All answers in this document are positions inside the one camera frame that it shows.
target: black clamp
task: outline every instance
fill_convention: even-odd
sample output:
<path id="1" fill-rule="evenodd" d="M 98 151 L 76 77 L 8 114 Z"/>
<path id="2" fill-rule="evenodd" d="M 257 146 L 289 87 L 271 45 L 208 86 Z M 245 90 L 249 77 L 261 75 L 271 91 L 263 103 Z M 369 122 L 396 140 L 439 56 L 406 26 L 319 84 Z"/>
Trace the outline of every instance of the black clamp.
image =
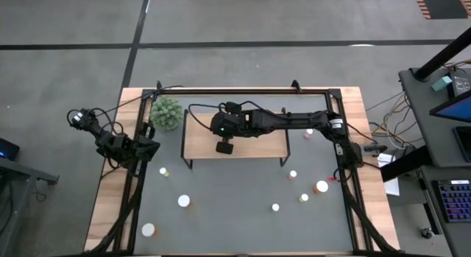
<path id="1" fill-rule="evenodd" d="M 298 94 L 301 94 L 301 93 L 302 93 L 302 89 L 301 89 L 300 83 L 297 82 L 297 80 L 293 80 L 293 83 L 291 84 L 291 87 L 296 88 L 296 92 L 297 92 Z"/>
<path id="2" fill-rule="evenodd" d="M 378 157 L 382 152 L 385 152 L 387 149 L 388 149 L 387 146 L 381 146 L 378 144 L 369 144 L 366 146 L 361 146 L 361 154 Z"/>

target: monitor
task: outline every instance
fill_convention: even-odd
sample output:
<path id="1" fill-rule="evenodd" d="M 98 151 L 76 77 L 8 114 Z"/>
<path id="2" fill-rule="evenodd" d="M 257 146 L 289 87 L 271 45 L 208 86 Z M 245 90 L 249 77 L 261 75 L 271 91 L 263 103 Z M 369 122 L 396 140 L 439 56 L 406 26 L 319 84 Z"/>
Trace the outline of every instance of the monitor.
<path id="1" fill-rule="evenodd" d="M 460 94 L 430 110 L 430 115 L 471 122 L 471 91 Z"/>

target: wooden platform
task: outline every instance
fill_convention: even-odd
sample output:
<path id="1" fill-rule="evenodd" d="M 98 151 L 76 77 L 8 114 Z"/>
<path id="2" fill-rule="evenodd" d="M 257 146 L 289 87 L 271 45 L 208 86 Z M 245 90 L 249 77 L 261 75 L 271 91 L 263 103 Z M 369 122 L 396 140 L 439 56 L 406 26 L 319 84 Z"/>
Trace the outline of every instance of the wooden platform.
<path id="1" fill-rule="evenodd" d="M 333 87 L 341 89 L 341 95 L 344 103 L 345 115 L 347 122 L 352 126 L 356 127 L 360 132 L 365 135 L 371 135 L 369 131 L 368 119 L 364 109 L 363 99 L 359 87 Z M 130 101 L 136 97 L 141 96 L 144 88 L 125 88 L 121 95 L 119 104 Z M 116 115 L 116 121 L 121 122 L 124 126 L 124 132 L 133 135 L 135 129 L 136 119 L 138 117 L 138 108 L 140 100 L 135 100 L 118 109 Z M 358 144 L 370 144 L 371 142 L 359 135 L 356 131 L 350 129 L 350 135 L 352 140 Z M 364 160 L 369 163 L 377 164 L 375 158 L 364 157 Z M 111 170 L 111 168 L 105 164 L 103 173 Z M 358 175 L 361 184 L 361 191 L 364 198 L 364 204 L 366 208 L 366 214 L 371 219 L 373 225 L 378 229 L 380 234 L 385 240 L 396 249 L 399 249 L 399 242 L 397 240 L 396 231 L 394 229 L 394 223 L 392 220 L 391 211 L 389 209 L 386 192 L 384 190 L 383 179 L 378 169 L 371 166 L 364 166 L 358 170 Z M 126 178 L 126 171 L 120 169 L 108 175 L 99 184 L 97 197 L 95 201 L 95 207 L 93 215 L 91 217 L 91 223 L 88 230 L 87 239 L 85 242 L 85 249 L 93 249 L 102 240 L 102 238 L 109 231 L 113 223 L 118 217 L 119 208 L 121 204 L 121 198 L 124 189 L 124 180 Z M 355 229 L 357 231 L 358 243 L 360 248 L 366 249 L 362 227 L 359 220 L 355 217 Z M 124 229 L 124 238 L 122 242 L 127 242 L 127 236 L 129 233 L 129 225 Z"/>
<path id="2" fill-rule="evenodd" d="M 214 113 L 195 113 L 195 117 L 210 126 Z M 258 138 L 233 138 L 231 155 L 216 152 L 221 137 L 212 134 L 198 124 L 191 114 L 186 116 L 185 154 L 186 159 L 198 158 L 285 158 L 288 155 L 284 130 L 276 130 Z"/>

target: wooden table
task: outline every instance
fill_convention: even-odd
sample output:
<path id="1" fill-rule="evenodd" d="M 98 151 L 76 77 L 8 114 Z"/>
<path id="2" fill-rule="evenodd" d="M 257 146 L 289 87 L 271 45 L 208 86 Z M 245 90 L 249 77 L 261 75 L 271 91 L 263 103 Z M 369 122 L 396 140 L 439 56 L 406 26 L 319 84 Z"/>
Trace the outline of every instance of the wooden table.
<path id="1" fill-rule="evenodd" d="M 361 97 L 359 87 L 333 87 L 341 90 L 342 100 L 344 103 L 345 116 L 347 122 L 356 127 L 360 132 L 365 135 L 371 135 L 369 131 L 368 119 Z M 125 88 L 122 92 L 119 104 L 130 101 L 136 97 L 141 96 L 143 88 Z M 140 100 L 137 99 L 118 109 L 116 113 L 116 121 L 124 126 L 124 132 L 128 135 L 133 135 L 135 131 L 136 119 L 138 118 L 138 109 Z M 145 112 L 144 119 L 147 119 L 149 112 Z M 358 144 L 370 144 L 371 142 L 359 135 L 356 131 L 350 129 L 352 140 Z M 369 163 L 377 163 L 373 157 L 364 157 L 364 160 Z M 103 174 L 110 171 L 111 168 L 105 163 L 103 167 Z M 364 205 L 366 214 L 372 221 L 373 225 L 386 239 L 386 241 L 396 249 L 399 249 L 399 242 L 397 240 L 394 223 L 392 220 L 391 211 L 389 209 L 386 192 L 384 189 L 383 179 L 378 169 L 371 166 L 364 166 L 358 170 L 358 176 L 361 184 L 361 191 L 364 198 Z M 91 250 L 102 240 L 103 236 L 109 231 L 115 220 L 118 218 L 119 209 L 121 206 L 121 199 L 124 190 L 124 181 L 126 178 L 126 170 L 119 169 L 116 172 L 109 174 L 105 177 L 98 187 L 93 215 L 88 230 L 87 239 L 85 242 L 85 250 Z M 124 236 L 122 242 L 127 242 L 129 233 L 130 217 L 124 227 Z M 363 239 L 363 231 L 361 223 L 354 216 L 355 229 L 358 237 L 358 244 L 361 249 L 366 249 Z"/>

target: screen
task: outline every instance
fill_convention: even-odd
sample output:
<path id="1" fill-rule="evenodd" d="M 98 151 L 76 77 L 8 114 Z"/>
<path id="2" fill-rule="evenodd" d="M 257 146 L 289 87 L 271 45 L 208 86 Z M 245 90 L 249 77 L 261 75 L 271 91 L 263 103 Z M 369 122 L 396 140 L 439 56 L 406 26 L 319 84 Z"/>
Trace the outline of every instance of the screen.
<path id="1" fill-rule="evenodd" d="M 469 162 L 471 160 L 471 127 L 457 127 L 456 135 L 461 143 L 461 151 Z"/>
<path id="2" fill-rule="evenodd" d="M 471 122 L 471 96 L 436 112 L 444 117 L 453 117 Z"/>

